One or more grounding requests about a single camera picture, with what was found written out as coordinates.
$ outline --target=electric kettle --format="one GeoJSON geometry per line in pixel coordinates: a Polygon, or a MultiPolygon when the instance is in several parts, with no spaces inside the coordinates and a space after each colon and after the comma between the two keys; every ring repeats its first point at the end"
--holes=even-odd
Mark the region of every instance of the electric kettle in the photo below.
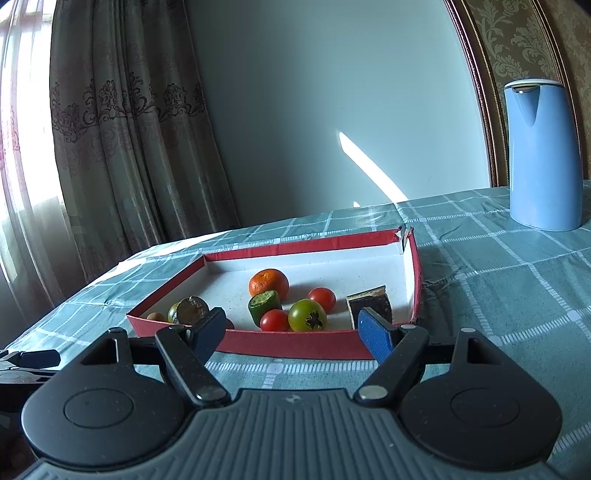
{"type": "Polygon", "coordinates": [[[583,173],[566,90],[524,79],[505,85],[509,128],[511,218],[563,232],[581,226],[583,173]]]}

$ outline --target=green tomato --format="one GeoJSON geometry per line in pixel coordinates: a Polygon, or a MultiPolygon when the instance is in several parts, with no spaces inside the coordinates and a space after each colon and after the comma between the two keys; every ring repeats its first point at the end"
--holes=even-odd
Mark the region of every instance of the green tomato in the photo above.
{"type": "Polygon", "coordinates": [[[174,323],[174,318],[176,317],[177,307],[178,307],[179,303],[180,302],[178,301],[172,307],[169,308],[169,310],[168,310],[168,322],[169,323],[174,323]]]}
{"type": "Polygon", "coordinates": [[[294,332],[323,330],[326,327],[326,312],[317,301],[304,299],[293,304],[287,320],[294,332]]]}

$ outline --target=white sheer curtain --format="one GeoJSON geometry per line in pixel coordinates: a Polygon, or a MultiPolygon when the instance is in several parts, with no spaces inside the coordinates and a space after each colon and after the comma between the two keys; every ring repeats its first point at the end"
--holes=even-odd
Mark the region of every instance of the white sheer curtain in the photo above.
{"type": "Polygon", "coordinates": [[[51,131],[55,4],[9,0],[0,9],[0,348],[84,285],[51,131]]]}

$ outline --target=gold damask wallpaper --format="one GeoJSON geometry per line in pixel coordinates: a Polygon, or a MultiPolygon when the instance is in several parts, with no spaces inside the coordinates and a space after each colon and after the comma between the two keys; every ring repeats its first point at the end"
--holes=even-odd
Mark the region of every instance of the gold damask wallpaper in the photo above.
{"type": "MultiPolygon", "coordinates": [[[[542,0],[562,43],[564,61],[574,84],[582,117],[587,152],[591,152],[591,17],[573,0],[542,0]]],[[[587,174],[591,158],[587,156],[587,174]]]]}
{"type": "Polygon", "coordinates": [[[523,78],[558,80],[554,62],[530,0],[467,0],[467,4],[491,63],[506,128],[505,84],[523,78]]]}

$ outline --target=ribbed gray surface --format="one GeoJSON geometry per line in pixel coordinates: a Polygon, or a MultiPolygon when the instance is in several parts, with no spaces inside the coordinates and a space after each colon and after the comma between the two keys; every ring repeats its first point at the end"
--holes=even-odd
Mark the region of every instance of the ribbed gray surface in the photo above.
{"type": "Polygon", "coordinates": [[[245,390],[199,412],[166,452],[122,471],[73,473],[43,464],[27,480],[558,480],[539,464],[474,473],[424,453],[386,410],[344,391],[245,390]]]}

